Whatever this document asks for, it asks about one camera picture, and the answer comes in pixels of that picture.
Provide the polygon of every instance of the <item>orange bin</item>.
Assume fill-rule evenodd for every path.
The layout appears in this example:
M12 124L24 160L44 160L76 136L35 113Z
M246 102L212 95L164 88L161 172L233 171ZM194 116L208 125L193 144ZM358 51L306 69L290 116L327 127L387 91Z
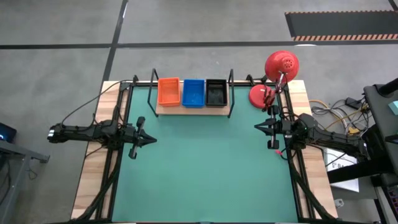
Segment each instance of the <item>orange bin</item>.
M162 106L180 106L180 79L160 78L157 84L157 102Z

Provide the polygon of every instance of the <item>gray floor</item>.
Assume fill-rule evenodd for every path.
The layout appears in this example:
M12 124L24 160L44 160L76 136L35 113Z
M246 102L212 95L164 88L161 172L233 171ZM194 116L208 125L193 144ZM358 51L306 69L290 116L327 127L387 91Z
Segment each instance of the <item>gray floor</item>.
M121 0L0 0L0 45L110 43L120 5ZM387 0L130 0L119 42L290 40L286 11L376 9L391 6ZM162 77L226 78L230 68L235 79L248 73L260 77L271 53L290 50L300 60L297 79L305 80L308 97L333 103L347 96L360 98L363 86L396 78L397 49L396 45L119 49L110 80L133 75L147 80L152 68ZM17 144L51 155L46 165L32 162L39 176L26 178L13 223L69 219L86 143L50 144L46 135L51 125L98 93L108 53L108 49L0 50L0 122L18 130ZM88 124L94 110L92 103L67 123ZM342 130L335 126L335 131ZM348 199L338 210L341 218L378 219L372 200L357 201L357 195L345 193L333 189L335 197Z

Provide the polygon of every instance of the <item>plastic bin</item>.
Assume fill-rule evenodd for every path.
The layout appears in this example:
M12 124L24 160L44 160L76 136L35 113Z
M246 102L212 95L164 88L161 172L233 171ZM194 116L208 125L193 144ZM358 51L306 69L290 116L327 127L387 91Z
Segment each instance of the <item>plastic bin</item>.
M158 81L157 102L162 106L180 106L180 79L160 78Z
M206 105L226 106L226 80L206 80Z
M186 108L202 108L205 105L205 80L184 80L182 105Z

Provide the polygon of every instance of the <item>blue bin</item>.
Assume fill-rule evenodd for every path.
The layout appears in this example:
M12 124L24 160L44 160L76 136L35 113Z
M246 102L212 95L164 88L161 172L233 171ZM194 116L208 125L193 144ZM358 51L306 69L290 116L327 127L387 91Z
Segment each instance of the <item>blue bin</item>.
M205 105L205 80L184 80L182 105L186 108L202 108Z

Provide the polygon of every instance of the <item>red lamp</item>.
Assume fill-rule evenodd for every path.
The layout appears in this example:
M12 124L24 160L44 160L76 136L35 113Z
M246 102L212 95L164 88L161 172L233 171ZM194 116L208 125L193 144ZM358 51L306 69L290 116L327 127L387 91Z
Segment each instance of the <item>red lamp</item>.
M265 66L266 77L276 83L275 89L267 85L256 85L250 90L249 100L256 108L268 109L281 92L281 87L292 81L299 71L299 60L296 55L280 50L270 55Z

